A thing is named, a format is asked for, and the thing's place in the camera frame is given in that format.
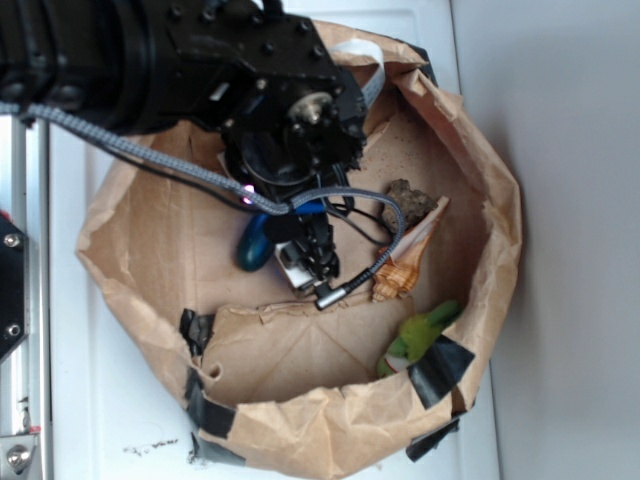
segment rock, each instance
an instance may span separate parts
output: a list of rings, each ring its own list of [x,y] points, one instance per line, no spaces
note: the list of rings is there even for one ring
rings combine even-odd
[[[400,205],[402,213],[404,213],[407,230],[417,225],[431,210],[438,206],[436,201],[427,194],[420,190],[411,190],[409,181],[404,179],[391,182],[387,195]],[[388,205],[385,205],[382,211],[382,220],[389,225],[393,232],[398,228],[393,209]]]

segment gray braided cable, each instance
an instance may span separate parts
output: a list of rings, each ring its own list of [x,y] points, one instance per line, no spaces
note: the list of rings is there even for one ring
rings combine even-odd
[[[45,105],[34,104],[29,106],[26,112],[22,112],[19,105],[0,102],[0,115],[18,115],[21,113],[26,117],[47,120],[109,153],[113,153],[115,151],[120,154],[137,157],[156,167],[168,168],[179,174],[232,192],[239,197],[248,198],[257,208],[269,215],[285,215],[287,213],[291,213],[293,209],[312,200],[328,197],[360,197],[386,203],[392,207],[398,221],[398,227],[391,245],[389,245],[376,262],[366,270],[367,276],[373,275],[373,273],[375,273],[387,261],[393,250],[398,246],[398,243],[404,234],[405,222],[402,210],[400,210],[400,207],[394,200],[380,193],[350,187],[327,187],[300,193],[290,200],[290,205],[285,203],[276,203],[258,193],[245,190],[244,185],[235,180],[219,175],[215,172],[211,172],[210,170],[206,170],[184,160],[180,160],[179,158],[171,155],[137,145],[126,138],[113,134],[104,128],[93,125],[86,120],[65,113],[62,110],[47,107]]]

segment screw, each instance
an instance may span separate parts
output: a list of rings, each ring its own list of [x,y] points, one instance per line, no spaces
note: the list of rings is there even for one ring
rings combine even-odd
[[[9,248],[21,248],[22,239],[17,233],[10,233],[4,237],[4,244]]]
[[[267,41],[262,44],[262,53],[264,53],[265,55],[273,55],[275,49],[276,47],[273,45],[273,42]]]
[[[74,105],[82,100],[83,92],[80,87],[64,85],[55,93],[53,101],[61,105]]]
[[[9,327],[7,327],[7,332],[12,337],[17,337],[20,334],[20,327],[18,325],[15,325],[15,324],[14,325],[10,325]]]
[[[300,110],[300,118],[311,125],[317,125],[322,118],[322,106],[307,103]]]
[[[302,125],[300,125],[299,123],[294,123],[293,126],[291,127],[291,131],[298,138],[304,137],[304,134],[305,134],[304,128],[302,128]]]
[[[264,23],[264,18],[262,14],[256,13],[249,17],[249,21],[251,22],[251,25],[253,25],[254,27],[258,27]]]
[[[31,58],[33,60],[33,63],[38,66],[44,65],[46,62],[46,58],[41,52],[33,52],[31,54]]]
[[[296,27],[296,31],[298,33],[305,34],[311,29],[311,24],[308,20],[301,20],[298,26]]]
[[[320,45],[316,45],[311,50],[311,56],[313,58],[315,58],[316,60],[320,60],[322,57],[324,57],[324,50],[322,49],[322,47]]]
[[[23,445],[16,445],[7,452],[7,463],[15,472],[24,470],[31,461],[31,452]]]
[[[202,10],[202,14],[200,15],[200,20],[202,21],[202,23],[204,23],[205,25],[208,25],[211,22],[213,22],[215,19],[216,19],[216,12],[214,12],[210,8],[205,8],[204,10]]]
[[[182,18],[183,14],[184,14],[184,9],[182,8],[182,5],[180,5],[179,3],[172,3],[171,6],[169,7],[169,11],[167,12],[167,15],[169,15],[169,18],[176,22]]]

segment gray wall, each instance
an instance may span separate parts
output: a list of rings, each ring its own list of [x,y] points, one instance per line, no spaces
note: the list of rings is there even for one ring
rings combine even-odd
[[[452,3],[527,219],[492,364],[503,478],[640,478],[640,3]]]

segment blue object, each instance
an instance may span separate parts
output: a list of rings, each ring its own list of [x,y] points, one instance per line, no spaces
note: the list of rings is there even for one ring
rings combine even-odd
[[[269,261],[275,246],[264,234],[266,213],[254,216],[240,239],[236,249],[236,262],[245,272],[255,272]]]

